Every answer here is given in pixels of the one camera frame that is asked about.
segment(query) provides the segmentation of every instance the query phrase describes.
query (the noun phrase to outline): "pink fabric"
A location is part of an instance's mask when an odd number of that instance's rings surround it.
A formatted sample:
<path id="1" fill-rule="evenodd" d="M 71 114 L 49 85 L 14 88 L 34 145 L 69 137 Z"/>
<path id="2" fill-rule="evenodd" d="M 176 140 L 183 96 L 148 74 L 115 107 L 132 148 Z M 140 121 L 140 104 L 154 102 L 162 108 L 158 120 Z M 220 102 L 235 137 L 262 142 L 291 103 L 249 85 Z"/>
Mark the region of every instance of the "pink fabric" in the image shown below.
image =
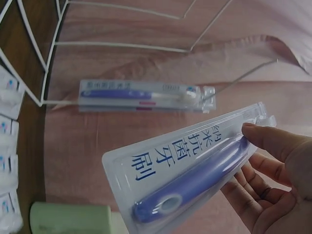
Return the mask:
<path id="1" fill-rule="evenodd" d="M 60 40 L 188 48 L 224 2 L 198 0 L 186 19 L 180 21 L 72 4 Z M 190 1 L 110 0 L 106 3 L 179 16 Z M 234 0 L 189 54 L 59 46 L 49 86 L 48 99 L 54 100 L 76 100 L 80 80 L 91 78 L 213 84 L 218 90 L 263 62 L 279 58 L 280 63 L 259 70 L 218 94 L 217 110 L 209 114 L 79 113 L 75 106 L 49 109 L 44 145 L 47 200 L 110 205 L 117 210 L 101 164 L 105 152 L 259 101 L 276 116 L 278 127 L 312 136 L 311 77 L 297 66 L 299 61 L 311 72 L 312 29 L 310 15 L 306 14 L 309 11 L 308 0 Z M 248 233 L 221 193 L 174 233 L 188 234 L 194 230 L 199 234 Z"/>
<path id="2" fill-rule="evenodd" d="M 191 0 L 88 0 L 140 7 L 182 16 Z M 227 0 L 197 0 L 185 19 L 175 20 L 128 10 L 70 5 L 60 40 L 111 41 L 189 48 Z M 233 0 L 199 45 L 273 36 L 312 72 L 310 0 Z"/>

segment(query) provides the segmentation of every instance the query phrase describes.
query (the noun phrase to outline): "hand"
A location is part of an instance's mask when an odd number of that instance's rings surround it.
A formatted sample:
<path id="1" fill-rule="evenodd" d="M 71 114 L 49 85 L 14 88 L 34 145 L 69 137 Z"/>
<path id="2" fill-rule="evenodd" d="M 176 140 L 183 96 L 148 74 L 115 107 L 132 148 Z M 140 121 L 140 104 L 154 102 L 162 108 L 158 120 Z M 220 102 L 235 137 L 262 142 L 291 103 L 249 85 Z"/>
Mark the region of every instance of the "hand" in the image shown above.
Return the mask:
<path id="1" fill-rule="evenodd" d="M 312 234 L 312 138 L 245 123 L 255 153 L 221 190 L 252 234 Z M 271 188 L 257 173 L 291 188 Z"/>

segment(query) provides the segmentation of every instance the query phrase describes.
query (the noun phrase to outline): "green soap bar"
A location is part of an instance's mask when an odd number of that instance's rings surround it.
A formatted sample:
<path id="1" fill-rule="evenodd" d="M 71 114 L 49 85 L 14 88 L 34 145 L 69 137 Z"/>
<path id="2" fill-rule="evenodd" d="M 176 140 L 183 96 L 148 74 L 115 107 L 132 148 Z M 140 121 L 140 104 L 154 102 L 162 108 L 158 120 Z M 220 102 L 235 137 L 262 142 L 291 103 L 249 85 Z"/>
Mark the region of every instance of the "green soap bar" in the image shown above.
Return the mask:
<path id="1" fill-rule="evenodd" d="M 29 216 L 33 234 L 112 234 L 109 206 L 36 202 Z"/>

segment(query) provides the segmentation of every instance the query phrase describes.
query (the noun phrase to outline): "plastic blister packaging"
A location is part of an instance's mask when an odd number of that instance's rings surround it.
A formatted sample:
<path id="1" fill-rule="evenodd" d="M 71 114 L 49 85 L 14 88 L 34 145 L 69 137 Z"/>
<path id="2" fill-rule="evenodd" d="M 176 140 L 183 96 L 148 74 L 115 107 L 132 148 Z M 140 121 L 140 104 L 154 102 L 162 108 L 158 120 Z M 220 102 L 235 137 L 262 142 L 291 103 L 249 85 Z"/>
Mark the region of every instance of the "plastic blister packaging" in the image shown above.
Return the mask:
<path id="1" fill-rule="evenodd" d="M 275 126 L 262 103 L 103 155 L 131 234 L 168 233 L 210 199 L 256 151 L 244 122 Z"/>
<path id="2" fill-rule="evenodd" d="M 129 80 L 82 80 L 81 111 L 194 111 L 215 109 L 215 88 Z"/>

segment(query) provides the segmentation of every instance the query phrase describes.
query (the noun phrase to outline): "wooden table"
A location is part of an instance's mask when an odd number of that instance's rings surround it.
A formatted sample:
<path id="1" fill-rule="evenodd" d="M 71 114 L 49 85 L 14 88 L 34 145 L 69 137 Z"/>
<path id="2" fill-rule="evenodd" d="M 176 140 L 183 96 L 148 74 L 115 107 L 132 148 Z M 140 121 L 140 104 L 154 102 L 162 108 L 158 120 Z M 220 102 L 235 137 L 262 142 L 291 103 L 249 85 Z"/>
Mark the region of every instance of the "wooden table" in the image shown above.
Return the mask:
<path id="1" fill-rule="evenodd" d="M 2 11 L 7 0 L 0 0 Z M 24 0 L 26 14 L 40 51 L 47 61 L 58 20 L 55 1 Z M 40 97 L 44 70 L 21 19 L 16 0 L 0 24 L 0 47 L 28 87 Z M 21 234 L 30 234 L 29 209 L 34 201 L 45 200 L 43 136 L 45 108 L 39 108 L 25 95 L 19 116 L 19 202 L 24 226 Z"/>

